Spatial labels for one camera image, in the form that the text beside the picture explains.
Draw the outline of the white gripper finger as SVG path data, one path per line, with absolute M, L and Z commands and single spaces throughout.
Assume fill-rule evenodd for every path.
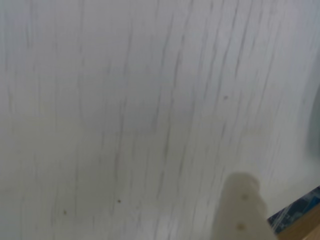
M 275 240 L 259 181 L 244 172 L 225 180 L 212 226 L 213 240 Z

